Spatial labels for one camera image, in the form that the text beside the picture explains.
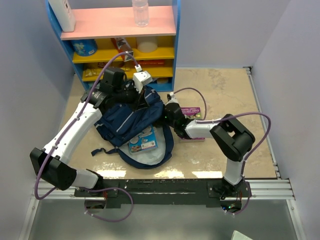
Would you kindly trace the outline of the purple treehouse storey book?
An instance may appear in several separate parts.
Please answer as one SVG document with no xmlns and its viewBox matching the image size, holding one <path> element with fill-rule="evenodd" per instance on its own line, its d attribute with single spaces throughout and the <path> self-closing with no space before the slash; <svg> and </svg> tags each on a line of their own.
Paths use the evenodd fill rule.
<svg viewBox="0 0 320 240">
<path fill-rule="evenodd" d="M 202 118 L 202 113 L 201 113 L 201 108 L 200 107 L 182 107 L 181 108 L 182 113 L 191 120 L 201 120 Z M 192 138 L 192 139 L 185 139 L 185 138 L 180 138 L 180 142 L 204 142 L 205 138 Z"/>
</svg>

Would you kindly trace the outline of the blue children's book underneath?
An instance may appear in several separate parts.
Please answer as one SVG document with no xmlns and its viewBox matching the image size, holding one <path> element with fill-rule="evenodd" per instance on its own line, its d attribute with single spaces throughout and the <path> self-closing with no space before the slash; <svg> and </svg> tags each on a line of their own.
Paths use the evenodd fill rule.
<svg viewBox="0 0 320 240">
<path fill-rule="evenodd" d="M 140 154 L 157 147 L 158 143 L 153 125 L 147 126 L 128 142 L 128 149 L 131 154 Z"/>
</svg>

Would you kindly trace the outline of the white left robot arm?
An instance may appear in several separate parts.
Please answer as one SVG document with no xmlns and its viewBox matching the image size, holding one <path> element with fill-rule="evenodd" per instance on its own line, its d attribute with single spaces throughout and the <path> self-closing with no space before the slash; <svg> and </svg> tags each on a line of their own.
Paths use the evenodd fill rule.
<svg viewBox="0 0 320 240">
<path fill-rule="evenodd" d="M 107 68 L 102 81 L 95 81 L 92 88 L 85 91 L 80 103 L 59 133 L 43 148 L 34 148 L 30 160 L 36 174 L 35 188 L 44 180 L 56 189 L 69 187 L 85 188 L 92 196 L 99 196 L 104 184 L 101 176 L 90 170 L 77 170 L 69 166 L 70 159 L 89 129 L 116 104 L 129 104 L 137 101 L 152 82 L 149 72 L 137 66 L 132 80 L 125 82 L 123 71 Z"/>
</svg>

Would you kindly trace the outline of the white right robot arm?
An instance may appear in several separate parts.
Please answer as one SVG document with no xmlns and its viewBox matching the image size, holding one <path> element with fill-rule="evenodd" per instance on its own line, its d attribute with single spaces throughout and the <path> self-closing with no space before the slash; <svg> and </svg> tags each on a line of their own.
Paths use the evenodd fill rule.
<svg viewBox="0 0 320 240">
<path fill-rule="evenodd" d="M 235 116 L 227 114 L 210 121 L 190 119 L 178 103 L 172 102 L 164 105 L 161 119 L 182 139 L 214 139 L 227 158 L 223 192 L 233 197 L 241 190 L 245 156 L 256 139 Z"/>
</svg>

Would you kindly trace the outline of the orange snack bag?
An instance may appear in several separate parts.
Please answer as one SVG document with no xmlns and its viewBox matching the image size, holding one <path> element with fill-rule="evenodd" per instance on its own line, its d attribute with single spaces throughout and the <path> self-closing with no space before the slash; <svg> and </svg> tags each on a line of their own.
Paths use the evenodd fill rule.
<svg viewBox="0 0 320 240">
<path fill-rule="evenodd" d="M 134 51 L 124 37 L 111 38 L 111 42 L 113 43 L 114 47 L 117 49 L 119 53 L 130 54 L 130 56 L 128 55 L 121 56 L 124 62 L 128 62 L 132 60 L 132 57 L 134 56 Z"/>
</svg>

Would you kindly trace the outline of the orange flat box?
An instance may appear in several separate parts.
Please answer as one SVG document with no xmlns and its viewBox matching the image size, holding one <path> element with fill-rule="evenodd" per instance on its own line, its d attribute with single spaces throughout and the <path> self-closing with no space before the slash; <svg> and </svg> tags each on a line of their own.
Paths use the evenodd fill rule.
<svg viewBox="0 0 320 240">
<path fill-rule="evenodd" d="M 138 60 L 137 63 L 140 66 L 163 66 L 166 61 L 164 59 L 148 59 L 148 60 Z"/>
</svg>

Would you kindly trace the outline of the yellow snack packet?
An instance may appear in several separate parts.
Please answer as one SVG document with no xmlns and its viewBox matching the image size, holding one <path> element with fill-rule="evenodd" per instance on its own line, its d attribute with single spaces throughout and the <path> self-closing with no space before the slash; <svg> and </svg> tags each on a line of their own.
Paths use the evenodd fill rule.
<svg viewBox="0 0 320 240">
<path fill-rule="evenodd" d="M 83 71 L 83 77 L 84 78 L 97 77 L 100 74 L 101 70 L 102 68 L 86 68 Z"/>
</svg>

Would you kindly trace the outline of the white round container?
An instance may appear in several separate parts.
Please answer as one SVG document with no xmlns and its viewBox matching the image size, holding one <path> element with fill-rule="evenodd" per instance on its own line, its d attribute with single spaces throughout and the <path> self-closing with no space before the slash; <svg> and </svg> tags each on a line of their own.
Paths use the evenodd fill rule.
<svg viewBox="0 0 320 240">
<path fill-rule="evenodd" d="M 136 38 L 136 47 L 142 53 L 151 53 L 158 48 L 156 36 L 141 36 Z"/>
</svg>

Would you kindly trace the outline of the blue wooden shelf unit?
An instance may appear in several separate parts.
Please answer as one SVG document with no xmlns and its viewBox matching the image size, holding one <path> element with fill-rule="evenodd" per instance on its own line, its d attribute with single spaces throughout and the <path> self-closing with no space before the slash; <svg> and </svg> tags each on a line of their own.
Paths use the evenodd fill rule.
<svg viewBox="0 0 320 240">
<path fill-rule="evenodd" d="M 151 86 L 159 92 L 171 92 L 175 86 L 181 3 L 150 6 L 149 23 L 135 24 L 132 7 L 72 9 L 64 1 L 64 10 L 75 18 L 75 28 L 63 31 L 45 2 L 51 27 L 66 53 L 84 89 L 92 87 L 107 62 L 132 78 L 137 64 L 148 72 Z"/>
</svg>

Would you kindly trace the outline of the blue round tin can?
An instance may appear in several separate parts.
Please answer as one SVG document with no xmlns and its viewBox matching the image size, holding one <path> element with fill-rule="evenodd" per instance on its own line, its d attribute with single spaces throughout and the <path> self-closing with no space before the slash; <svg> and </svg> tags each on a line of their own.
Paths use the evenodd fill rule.
<svg viewBox="0 0 320 240">
<path fill-rule="evenodd" d="M 94 39 L 71 40 L 72 47 L 80 57 L 89 57 L 98 50 L 98 45 Z"/>
</svg>

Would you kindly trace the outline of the clear plastic water bottle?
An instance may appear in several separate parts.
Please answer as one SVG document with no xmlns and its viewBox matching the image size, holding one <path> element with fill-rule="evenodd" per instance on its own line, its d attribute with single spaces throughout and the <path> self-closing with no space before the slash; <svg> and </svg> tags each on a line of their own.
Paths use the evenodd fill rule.
<svg viewBox="0 0 320 240">
<path fill-rule="evenodd" d="M 146 27 L 149 24 L 148 0 L 132 0 L 134 22 L 138 27 Z"/>
</svg>

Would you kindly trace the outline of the white rectangular box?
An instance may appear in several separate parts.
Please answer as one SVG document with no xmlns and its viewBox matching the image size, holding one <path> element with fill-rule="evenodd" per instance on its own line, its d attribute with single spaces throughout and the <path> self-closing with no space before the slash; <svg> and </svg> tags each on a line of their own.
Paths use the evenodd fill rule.
<svg viewBox="0 0 320 240">
<path fill-rule="evenodd" d="M 64 32 L 73 32 L 76 18 L 68 0 L 48 0 L 59 24 Z"/>
</svg>

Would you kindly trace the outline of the white paper corner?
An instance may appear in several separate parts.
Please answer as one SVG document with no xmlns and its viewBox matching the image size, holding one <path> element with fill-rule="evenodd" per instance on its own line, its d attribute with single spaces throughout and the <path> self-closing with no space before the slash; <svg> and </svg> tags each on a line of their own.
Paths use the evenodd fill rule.
<svg viewBox="0 0 320 240">
<path fill-rule="evenodd" d="M 252 240 L 250 237 L 244 235 L 243 233 L 234 230 L 231 236 L 231 240 Z"/>
</svg>

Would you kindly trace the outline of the aluminium frame rail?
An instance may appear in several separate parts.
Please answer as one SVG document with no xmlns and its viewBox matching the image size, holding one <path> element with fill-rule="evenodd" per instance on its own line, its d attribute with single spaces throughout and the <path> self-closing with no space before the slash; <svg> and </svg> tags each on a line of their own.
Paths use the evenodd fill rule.
<svg viewBox="0 0 320 240">
<path fill-rule="evenodd" d="M 294 200 L 295 194 L 289 179 L 250 179 L 254 200 Z"/>
</svg>

